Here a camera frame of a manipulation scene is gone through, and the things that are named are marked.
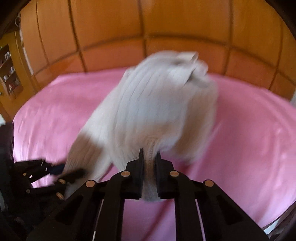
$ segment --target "black plastic linkage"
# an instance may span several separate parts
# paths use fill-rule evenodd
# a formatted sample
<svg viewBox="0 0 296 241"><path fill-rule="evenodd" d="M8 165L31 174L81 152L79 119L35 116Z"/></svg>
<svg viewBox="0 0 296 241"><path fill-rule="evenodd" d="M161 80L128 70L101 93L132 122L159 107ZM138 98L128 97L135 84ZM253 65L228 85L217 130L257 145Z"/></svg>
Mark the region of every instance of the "black plastic linkage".
<svg viewBox="0 0 296 241"><path fill-rule="evenodd" d="M21 236L27 235L57 208L64 200L67 185L85 173L84 170L76 170L61 176L63 179L52 186L33 188L34 181L48 174L61 174L65 165L53 166L43 159L10 163L11 160L0 154L0 190L5 203L2 214L14 223Z"/></svg>
<svg viewBox="0 0 296 241"><path fill-rule="evenodd" d="M268 241L257 224L213 181L190 180L155 158L157 192L175 199L177 241ZM27 241L120 241L125 199L141 198L144 155L109 181L87 181L27 237Z"/></svg>

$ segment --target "bed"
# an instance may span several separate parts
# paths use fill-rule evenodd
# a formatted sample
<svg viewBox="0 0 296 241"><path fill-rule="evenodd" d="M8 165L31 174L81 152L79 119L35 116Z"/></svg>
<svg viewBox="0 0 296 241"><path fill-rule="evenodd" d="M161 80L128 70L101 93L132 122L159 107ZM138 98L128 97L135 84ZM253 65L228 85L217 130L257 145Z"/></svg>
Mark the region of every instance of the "bed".
<svg viewBox="0 0 296 241"><path fill-rule="evenodd" d="M44 158L65 163L78 132L125 70L61 75L30 99L14 119L15 161ZM210 76L218 83L219 98L206 154L190 166L169 153L163 158L193 180L215 181L263 228L296 201L296 110L266 89L217 74ZM110 167L101 181L117 172ZM53 180L53 176L46 176L34 185L49 185ZM146 205L153 214L142 208ZM124 240L132 240L135 233L147 240L162 240L162 235L174 240L173 202L130 200L125 212Z"/></svg>
<svg viewBox="0 0 296 241"><path fill-rule="evenodd" d="M213 179L261 228L268 226L296 201L296 116L287 101L296 86L296 41L286 23L264 0L32 0L21 11L21 30L40 92L15 116L15 160L64 163L127 67L160 50L197 51L219 86L211 144L190 167L163 157L191 179ZM111 167L102 180L116 171ZM124 218L125 240L134 233L173 240L173 203L151 203L136 215L142 205L126 203L125 212L137 218Z"/></svg>

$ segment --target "wooden headboard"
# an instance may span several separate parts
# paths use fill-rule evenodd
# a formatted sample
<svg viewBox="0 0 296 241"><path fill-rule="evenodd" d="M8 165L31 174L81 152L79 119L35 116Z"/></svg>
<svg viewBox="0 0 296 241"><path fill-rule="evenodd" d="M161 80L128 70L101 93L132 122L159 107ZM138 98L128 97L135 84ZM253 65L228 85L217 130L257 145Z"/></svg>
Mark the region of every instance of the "wooden headboard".
<svg viewBox="0 0 296 241"><path fill-rule="evenodd" d="M59 74L194 50L209 72L288 99L295 91L296 41L264 0L32 0L21 28L40 88Z"/></svg>

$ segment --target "shelf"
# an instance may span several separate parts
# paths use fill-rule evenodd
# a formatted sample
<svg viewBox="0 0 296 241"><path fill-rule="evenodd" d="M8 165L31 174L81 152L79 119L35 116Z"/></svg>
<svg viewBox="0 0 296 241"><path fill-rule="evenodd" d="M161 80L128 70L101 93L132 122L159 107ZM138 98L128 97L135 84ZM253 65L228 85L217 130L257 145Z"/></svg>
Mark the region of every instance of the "shelf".
<svg viewBox="0 0 296 241"><path fill-rule="evenodd" d="M12 83L15 79L17 78L17 75L16 75L16 73L15 73L15 71L8 77L8 79L7 80L2 80L4 83L5 83L5 85L7 86L7 85L9 85L10 83Z"/></svg>
<svg viewBox="0 0 296 241"><path fill-rule="evenodd" d="M0 55L4 55L9 51L8 44L0 49Z"/></svg>
<svg viewBox="0 0 296 241"><path fill-rule="evenodd" d="M9 57L7 60L4 61L4 63L0 66L0 69L2 69L2 67L4 68L5 64L7 64L10 61L11 61L11 57Z"/></svg>
<svg viewBox="0 0 296 241"><path fill-rule="evenodd" d="M5 84L6 84L6 89L7 89L8 93L11 94L14 91L14 89L17 86L19 86L21 83L20 83L18 77L16 76L15 78L11 78L9 83L5 83Z"/></svg>
<svg viewBox="0 0 296 241"><path fill-rule="evenodd" d="M19 96L19 94L23 91L23 86L20 83L17 87L14 88L14 90L10 93L10 98L14 100Z"/></svg>

